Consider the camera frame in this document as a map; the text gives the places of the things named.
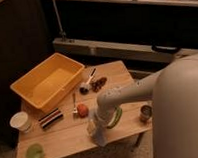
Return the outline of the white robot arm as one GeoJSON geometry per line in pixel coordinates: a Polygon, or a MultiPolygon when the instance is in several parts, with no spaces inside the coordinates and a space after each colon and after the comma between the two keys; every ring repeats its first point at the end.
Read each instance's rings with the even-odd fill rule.
{"type": "Polygon", "coordinates": [[[154,158],[198,158],[198,53],[97,98],[96,115],[104,125],[119,105],[150,100],[154,158]]]}

